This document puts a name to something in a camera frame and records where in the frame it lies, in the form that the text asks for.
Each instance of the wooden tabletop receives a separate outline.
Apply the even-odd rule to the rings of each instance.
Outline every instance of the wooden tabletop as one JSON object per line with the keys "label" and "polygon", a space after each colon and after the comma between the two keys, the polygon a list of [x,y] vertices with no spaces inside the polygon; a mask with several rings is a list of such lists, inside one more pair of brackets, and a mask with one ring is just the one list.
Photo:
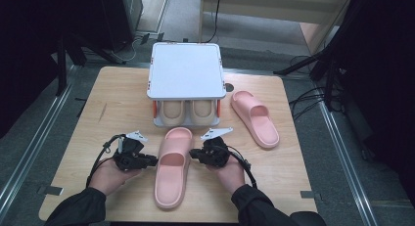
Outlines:
{"label": "wooden tabletop", "polygon": [[[157,156],[168,129],[153,124],[152,101],[147,97],[149,70],[145,68],[101,69],[83,113],[69,141],[52,186],[64,188],[60,196],[48,195],[39,211],[47,219],[64,199],[81,192],[95,158],[105,142],[114,135],[140,130],[149,141],[143,143],[143,154]],[[230,106],[228,92],[221,101],[220,123],[216,128],[233,127],[222,136],[252,164],[252,173],[259,190],[281,211],[290,214],[300,210],[316,211],[314,199],[303,199],[300,191],[310,191],[300,144],[290,114],[281,78],[277,76],[225,73],[226,83],[235,91],[247,90],[269,109],[279,135],[279,145],[270,151],[260,148],[243,121]],[[195,148],[208,128],[192,129]],[[117,146],[111,146],[113,155]],[[144,222],[238,222],[237,209],[231,196],[204,164],[192,159],[183,203],[173,210],[163,210],[154,200],[156,168],[148,167],[139,176],[127,181],[107,198],[107,221]]]}

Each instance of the pink slipper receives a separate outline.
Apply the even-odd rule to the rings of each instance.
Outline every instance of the pink slipper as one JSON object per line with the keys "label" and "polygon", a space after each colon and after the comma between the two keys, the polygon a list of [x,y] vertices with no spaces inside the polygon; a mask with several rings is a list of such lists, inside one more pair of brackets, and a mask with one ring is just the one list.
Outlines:
{"label": "pink slipper", "polygon": [[268,108],[260,100],[247,91],[238,91],[232,95],[231,105],[257,144],[266,149],[277,146],[280,137],[269,117]]}
{"label": "pink slipper", "polygon": [[183,201],[191,149],[193,140],[189,129],[176,127],[165,135],[156,174],[155,199],[158,207],[174,208]]}

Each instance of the black cable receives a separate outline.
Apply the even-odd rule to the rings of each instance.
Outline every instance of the black cable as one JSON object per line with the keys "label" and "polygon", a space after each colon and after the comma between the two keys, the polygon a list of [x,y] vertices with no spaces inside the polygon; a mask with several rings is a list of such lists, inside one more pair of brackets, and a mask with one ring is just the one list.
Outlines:
{"label": "black cable", "polygon": [[204,43],[209,43],[211,41],[211,39],[213,39],[214,35],[216,35],[217,32],[217,13],[219,12],[219,4],[220,4],[220,0],[217,0],[217,5],[216,5],[216,15],[214,17],[214,33],[211,36],[210,40],[204,42]]}
{"label": "black cable", "polygon": [[[304,93],[302,93],[298,98],[296,98],[295,100],[293,100],[293,101],[291,101],[291,102],[289,102],[289,105],[291,105],[291,115],[292,115],[292,117],[293,117],[293,119],[294,120],[297,120],[300,116],[302,116],[304,113],[306,113],[306,112],[308,112],[309,110],[311,110],[312,108],[314,108],[319,102],[321,102],[321,101],[324,101],[324,97],[325,97],[325,94],[324,93],[320,93],[320,94],[316,94],[316,95],[309,95],[309,96],[305,96],[306,94],[308,94],[308,93],[310,93],[310,92],[312,92],[312,91],[314,91],[314,90],[319,90],[319,89],[324,89],[325,87],[316,87],[316,88],[313,88],[313,89],[310,89],[310,90],[308,90],[308,91],[306,91],[306,92],[304,92]],[[341,90],[341,89],[337,89],[337,88],[334,88],[334,91],[340,91],[340,92],[342,92],[343,90]],[[308,106],[308,107],[306,107],[304,110],[302,110],[301,112],[299,112],[299,113],[295,113],[295,109],[296,109],[296,104],[298,103],[298,102],[302,102],[302,101],[307,101],[307,100],[314,100],[314,99],[321,99],[321,100],[318,100],[317,102],[315,102],[315,103],[313,103],[313,104],[311,104],[310,106]],[[332,101],[335,101],[335,102],[339,102],[339,103],[342,103],[342,98],[339,96],[339,95],[335,95],[335,96],[333,96],[332,97]],[[343,110],[342,109],[339,109],[339,110],[335,110],[335,109],[333,109],[333,111],[334,112],[342,112]]]}
{"label": "black cable", "polygon": [[[301,95],[300,95],[300,96],[296,99],[296,101],[298,102],[300,98],[304,97],[306,94],[308,94],[308,93],[310,93],[310,92],[312,92],[312,91],[315,91],[315,90],[318,90],[318,89],[323,89],[323,88],[324,88],[324,87],[316,87],[316,88],[310,89],[310,90],[308,90],[308,91],[306,91],[306,92],[302,93],[302,94],[301,94]],[[291,114],[292,114],[292,115],[294,115],[294,110],[295,110],[295,107],[296,107],[297,102],[294,102],[294,103],[293,103],[292,112],[291,112]]]}
{"label": "black cable", "polygon": [[119,138],[122,138],[122,137],[125,137],[125,134],[115,135],[115,136],[113,136],[113,138],[111,138],[111,140],[110,140],[110,141],[106,142],[106,143],[103,145],[104,149],[102,149],[102,151],[100,152],[100,154],[98,154],[97,158],[95,159],[94,165],[92,165],[91,172],[89,173],[89,176],[88,176],[88,178],[86,179],[86,188],[88,188],[88,185],[89,185],[89,183],[91,182],[91,178],[92,178],[92,176],[94,175],[95,171],[98,169],[98,167],[99,167],[99,166],[100,166],[100,165],[101,165],[104,161],[109,160],[109,158],[107,158],[106,160],[104,160],[103,162],[101,162],[101,163],[99,163],[99,164],[98,164],[98,162],[99,162],[99,161],[100,161],[100,159],[101,159],[101,156],[104,154],[104,152],[105,152],[105,153],[107,153],[107,154],[109,154],[109,153],[111,152],[111,149],[110,149],[111,143],[112,143],[114,140],[119,139]]}
{"label": "black cable", "polygon": [[253,188],[256,188],[256,189],[258,188],[257,185],[256,185],[256,180],[255,180],[253,174],[251,173],[251,165],[248,164],[248,161],[246,159],[244,159],[244,157],[242,156],[241,153],[239,153],[239,151],[237,151],[235,148],[233,148],[231,146],[226,146],[226,148],[231,148],[232,150],[234,150],[237,153],[237,155],[236,155],[235,153],[233,153],[233,152],[231,152],[227,149],[224,149],[220,146],[215,146],[215,147],[227,152],[229,155],[231,155],[233,158],[235,158],[238,161],[238,163],[244,168],[245,172],[247,172],[248,177],[250,177]]}
{"label": "black cable", "polygon": [[306,112],[308,112],[309,110],[311,110],[312,108],[314,108],[318,103],[323,102],[323,101],[324,101],[324,99],[318,100],[318,101],[314,102],[313,104],[311,104],[310,106],[306,107],[301,112],[295,114],[294,115],[294,120],[297,120],[300,116],[302,116],[303,114],[305,114]]}
{"label": "black cable", "polygon": [[[305,57],[305,58],[308,58],[308,56],[295,56],[295,57],[293,57],[293,58],[291,58],[291,59],[290,59],[290,67],[292,67],[292,66],[293,66],[293,60],[294,60],[294,59],[296,59],[296,58],[300,58],[300,57]],[[299,69],[297,69],[297,72],[298,72],[298,73],[303,73],[303,74],[310,73],[310,72],[311,72],[310,65],[307,65],[307,68],[308,68],[308,72],[303,72],[303,71],[300,71],[300,68],[299,68]]]}
{"label": "black cable", "polygon": [[296,70],[299,70],[300,68],[303,68],[305,66],[308,66],[308,65],[310,65],[310,64],[312,64],[314,62],[317,62],[317,64],[320,63],[320,64],[323,64],[323,65],[326,65],[327,63],[325,61],[321,60],[323,55],[324,55],[324,52],[323,51],[320,51],[320,52],[316,53],[315,55],[312,55],[310,57],[307,57],[306,59],[304,59],[304,60],[296,63],[293,66],[289,66],[288,68],[281,69],[281,70],[278,70],[278,71],[274,71],[273,73],[274,74],[279,74],[279,75],[287,75],[287,74],[289,74],[291,72],[294,72]]}

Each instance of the cable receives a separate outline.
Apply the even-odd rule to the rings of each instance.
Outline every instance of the cable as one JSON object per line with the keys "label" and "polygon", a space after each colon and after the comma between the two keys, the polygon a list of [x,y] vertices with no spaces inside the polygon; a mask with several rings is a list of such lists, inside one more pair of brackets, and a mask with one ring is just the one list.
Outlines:
{"label": "cable", "polygon": [[[302,116],[304,113],[310,111],[312,108],[314,108],[318,103],[323,102],[324,98],[325,98],[325,94],[324,93],[320,93],[320,94],[316,94],[316,95],[309,95],[306,96],[308,93],[315,91],[315,90],[320,90],[320,89],[324,89],[325,87],[316,87],[313,89],[310,89],[304,93],[302,93],[298,98],[296,98],[295,100],[289,102],[289,106],[291,106],[291,115],[293,117],[293,120],[297,120],[300,116]],[[335,88],[334,91],[340,91],[342,92],[343,90],[341,89],[337,89]],[[303,101],[307,101],[307,100],[315,100],[315,99],[319,99],[316,102],[314,102],[313,104],[307,106],[305,109],[303,109],[301,112],[299,113],[295,113],[295,109],[296,109],[296,104],[298,102],[303,102]],[[340,104],[342,104],[342,100],[341,100],[341,96],[340,95],[334,95],[332,97],[332,102],[339,102]],[[342,112],[342,108],[335,110],[333,109],[334,112]]]}
{"label": "cable", "polygon": [[134,51],[134,55],[130,58],[130,59],[123,59],[123,58],[121,58],[121,57],[119,57],[119,56],[117,56],[115,53],[114,53],[114,51],[111,51],[111,53],[116,57],[116,58],[118,58],[118,59],[120,59],[120,60],[122,60],[122,61],[124,61],[124,62],[128,62],[128,61],[131,61],[131,60],[133,60],[134,58],[135,58],[135,56],[137,55],[137,52],[135,51],[135,48],[134,48],[134,43],[135,42],[137,42],[138,40],[140,40],[141,38],[137,38],[137,39],[135,39],[132,43],[131,43],[131,48],[132,48],[132,50]]}
{"label": "cable", "polygon": [[[212,0],[210,0],[210,9],[211,10],[213,10],[213,2],[212,2]],[[211,22],[214,24],[214,16],[213,16],[213,12],[210,12],[210,19],[211,19]],[[219,42],[219,37],[218,36],[216,36],[216,41],[215,41],[215,43],[217,44]]]}
{"label": "cable", "polygon": [[244,168],[245,172],[247,172],[248,176],[250,177],[251,183],[253,185],[253,188],[258,188],[256,185],[256,180],[253,176],[253,173],[251,172],[251,165],[247,164],[248,161],[246,159],[244,159],[244,157],[241,155],[241,153],[239,153],[239,151],[237,151],[235,148],[231,147],[231,146],[227,146],[227,148],[231,148],[232,150],[234,150],[237,155],[233,152],[229,152],[229,155],[231,155],[233,158],[235,158],[238,163]]}
{"label": "cable", "polygon": [[215,15],[215,18],[214,18],[214,33],[211,36],[210,40],[208,40],[204,43],[209,43],[211,41],[211,39],[213,39],[214,35],[216,35],[216,32],[217,32],[217,13],[219,12],[219,4],[220,4],[220,0],[217,0],[216,15]]}
{"label": "cable", "polygon": [[[293,57],[293,58],[290,59],[290,67],[293,66],[293,60],[296,59],[296,58],[300,58],[300,57],[308,58],[308,56],[295,56],[295,57]],[[297,69],[297,72],[298,73],[303,73],[303,74],[310,73],[311,72],[310,65],[307,65],[307,68],[308,68],[308,72],[300,71],[300,69]]]}
{"label": "cable", "polygon": [[291,73],[293,71],[296,71],[296,70],[298,70],[298,69],[300,69],[302,67],[308,66],[308,65],[310,65],[310,64],[312,64],[314,62],[327,65],[327,63],[325,61],[321,61],[320,60],[320,56],[322,54],[323,54],[322,51],[321,52],[318,52],[317,54],[312,55],[310,57],[307,57],[306,59],[300,61],[299,63],[296,63],[296,65],[298,65],[298,66],[293,65],[293,66],[290,66],[290,67],[285,68],[285,69],[280,69],[280,70],[274,71],[273,73],[274,74],[280,74],[280,75],[287,75],[287,74],[289,74],[289,73]]}
{"label": "cable", "polygon": [[142,39],[143,37],[144,37],[144,35],[141,36],[141,35],[136,34],[135,37],[134,37],[134,41],[138,40],[138,39]]}
{"label": "cable", "polygon": [[111,152],[111,149],[110,149],[111,143],[112,143],[114,140],[119,139],[119,138],[122,138],[122,137],[125,137],[125,134],[115,135],[115,136],[113,136],[113,138],[111,138],[111,140],[109,140],[108,142],[106,142],[106,143],[103,145],[104,149],[102,149],[102,151],[100,152],[100,154],[98,154],[97,158],[95,159],[94,165],[92,165],[91,172],[89,173],[89,176],[88,176],[88,178],[86,179],[86,188],[88,188],[89,183],[91,182],[92,176],[94,175],[94,173],[95,173],[95,171],[98,169],[98,167],[99,167],[102,163],[104,163],[105,161],[107,161],[107,160],[111,159],[111,158],[107,158],[107,159],[103,160],[101,163],[99,163],[99,161],[100,161],[101,156],[103,155],[103,153],[105,152],[105,153],[109,154],[109,153]]}

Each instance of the gray floor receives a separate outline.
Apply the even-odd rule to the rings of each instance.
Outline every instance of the gray floor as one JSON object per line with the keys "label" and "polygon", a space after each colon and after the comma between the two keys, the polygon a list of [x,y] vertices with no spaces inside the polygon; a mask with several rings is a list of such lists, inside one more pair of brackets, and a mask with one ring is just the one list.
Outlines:
{"label": "gray floor", "polygon": [[142,0],[142,2],[146,5],[143,5],[143,12],[137,30],[151,33],[159,32],[168,0]]}
{"label": "gray floor", "polygon": [[[160,32],[164,32],[164,40],[197,40],[198,2],[200,1],[169,0],[160,28]],[[211,14],[205,13],[204,39],[210,38],[209,33],[212,31],[210,17]],[[154,42],[150,40],[143,45],[136,43],[136,57],[127,62],[126,67],[147,66]],[[295,58],[296,56],[308,55],[298,23],[219,15],[218,32],[213,42],[221,47],[222,62],[226,70],[242,73],[272,75],[272,70],[286,68],[291,60],[300,59]],[[133,52],[130,49],[118,55],[127,59]],[[36,192],[40,186],[49,185],[52,181],[76,126],[76,116],[82,109],[83,102],[75,98],[88,97],[99,69],[108,64],[89,51],[87,57],[86,66],[74,70],[74,82],[67,101],[22,182],[2,225],[42,225],[37,213],[44,196]],[[314,87],[314,83],[303,73],[296,72],[283,79],[289,101]],[[4,167],[0,171],[2,186],[11,176],[53,103],[56,89],[57,82],[54,81],[0,140],[0,151],[7,154],[7,158],[3,160]],[[305,109],[311,103],[299,104],[296,111]],[[396,174],[382,163],[363,160],[360,144],[350,129],[346,115],[333,113],[333,117],[342,133],[347,153],[372,205],[378,225],[415,225],[415,210],[403,192]],[[295,126],[319,213],[330,226],[364,225],[321,109],[315,107],[305,113],[295,121]]]}

